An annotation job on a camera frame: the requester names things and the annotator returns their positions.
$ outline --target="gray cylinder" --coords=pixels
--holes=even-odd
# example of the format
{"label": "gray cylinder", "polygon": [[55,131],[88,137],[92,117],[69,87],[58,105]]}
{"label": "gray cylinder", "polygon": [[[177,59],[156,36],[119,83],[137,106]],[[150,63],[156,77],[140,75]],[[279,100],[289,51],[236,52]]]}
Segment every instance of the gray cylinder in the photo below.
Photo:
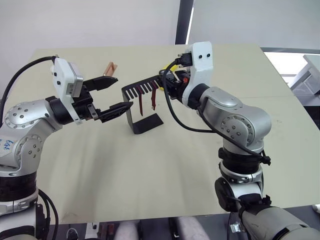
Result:
{"label": "gray cylinder", "polygon": [[253,240],[320,240],[319,231],[279,207],[244,211],[242,223]]}

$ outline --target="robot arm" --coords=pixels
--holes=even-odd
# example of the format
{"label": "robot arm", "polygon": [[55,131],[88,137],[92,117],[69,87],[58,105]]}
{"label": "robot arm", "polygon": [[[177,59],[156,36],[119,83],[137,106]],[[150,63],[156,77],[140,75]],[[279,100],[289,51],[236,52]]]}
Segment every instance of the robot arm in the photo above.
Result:
{"label": "robot arm", "polygon": [[[171,99],[197,111],[212,133],[223,137],[219,149],[222,177],[214,186],[220,206],[238,212],[242,224],[253,240],[317,240],[320,232],[310,228],[289,212],[271,206],[263,198],[263,171],[260,163],[270,165],[264,153],[264,137],[271,129],[271,118],[262,109],[243,104],[218,87],[209,87],[213,73],[210,42],[197,42],[179,54],[166,70],[160,71],[166,100],[174,119],[184,128],[171,107]],[[187,67],[170,71],[173,65]]]}
{"label": "robot arm", "polygon": [[108,88],[118,81],[114,77],[83,81],[76,66],[62,58],[55,58],[52,74],[59,98],[17,104],[0,127],[0,239],[22,234],[44,237],[36,175],[47,137],[71,122],[107,122],[133,104],[120,102],[105,111],[94,107],[90,91]]}

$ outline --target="gray floor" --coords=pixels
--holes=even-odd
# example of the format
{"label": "gray floor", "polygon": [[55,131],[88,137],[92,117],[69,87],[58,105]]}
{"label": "gray floor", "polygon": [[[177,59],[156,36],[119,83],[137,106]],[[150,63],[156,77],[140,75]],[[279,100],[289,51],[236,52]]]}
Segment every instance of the gray floor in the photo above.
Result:
{"label": "gray floor", "polygon": [[[286,208],[288,212],[295,215],[310,227],[320,231],[320,214],[315,213],[311,206],[301,206]],[[204,230],[212,240],[226,239],[228,229],[228,217],[229,214],[215,214],[210,216],[197,216],[198,221],[203,226]],[[240,221],[236,213],[232,215],[231,223]],[[168,218],[155,218],[141,220],[143,240],[172,240],[171,233],[169,231]],[[86,223],[83,224],[62,224],[59,226],[57,240],[65,240],[67,230],[69,227],[77,229],[79,233],[79,239],[83,240],[86,235]],[[247,240],[245,233],[230,233],[230,240]]]}

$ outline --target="black base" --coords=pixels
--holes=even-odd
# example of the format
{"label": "black base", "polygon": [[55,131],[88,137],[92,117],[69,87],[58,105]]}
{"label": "black base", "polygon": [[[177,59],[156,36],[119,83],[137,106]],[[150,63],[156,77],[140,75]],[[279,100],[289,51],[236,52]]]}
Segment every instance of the black base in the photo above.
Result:
{"label": "black base", "polygon": [[[148,92],[156,91],[159,88],[158,85],[161,86],[159,82],[159,76],[156,75],[156,76],[149,77],[147,79],[132,83],[130,85],[124,86],[121,89],[123,100],[124,102],[129,102],[130,98],[131,99],[137,98],[138,94],[144,95]],[[129,109],[126,111],[126,118],[134,134],[143,134],[153,128],[156,128],[164,124],[164,122],[156,113],[140,121],[133,122],[131,110]]]}
{"label": "black base", "polygon": [[133,122],[132,126],[130,127],[132,128],[134,134],[143,134],[144,132],[154,129],[162,124],[164,124],[164,122],[161,120],[158,114],[155,113],[140,121]]}
{"label": "black base", "polygon": [[37,172],[24,176],[0,177],[0,202],[24,199],[36,191]]}
{"label": "black base", "polygon": [[254,174],[259,170],[260,158],[256,156],[235,154],[222,147],[218,155],[223,165],[234,173]]}

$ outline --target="white label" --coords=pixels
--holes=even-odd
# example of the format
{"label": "white label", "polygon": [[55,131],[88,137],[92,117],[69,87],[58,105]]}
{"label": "white label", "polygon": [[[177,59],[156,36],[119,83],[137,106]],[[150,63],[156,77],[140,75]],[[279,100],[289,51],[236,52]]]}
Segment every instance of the white label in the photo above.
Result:
{"label": "white label", "polygon": [[0,157],[3,157],[12,152],[15,145],[15,140],[10,137],[0,137]]}

